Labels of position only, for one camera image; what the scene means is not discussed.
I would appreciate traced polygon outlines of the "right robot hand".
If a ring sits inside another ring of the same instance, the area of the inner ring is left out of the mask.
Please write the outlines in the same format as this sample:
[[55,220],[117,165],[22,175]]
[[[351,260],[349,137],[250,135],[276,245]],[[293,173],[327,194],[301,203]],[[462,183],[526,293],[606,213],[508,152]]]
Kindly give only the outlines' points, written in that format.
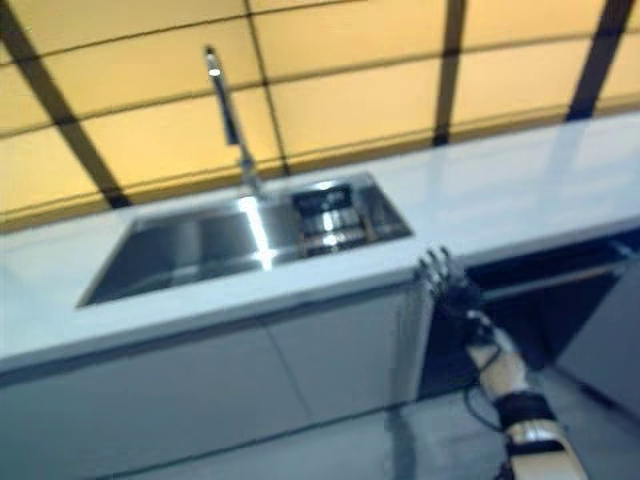
[[419,258],[419,272],[435,312],[453,324],[464,343],[471,342],[482,329],[483,299],[463,265],[440,246]]

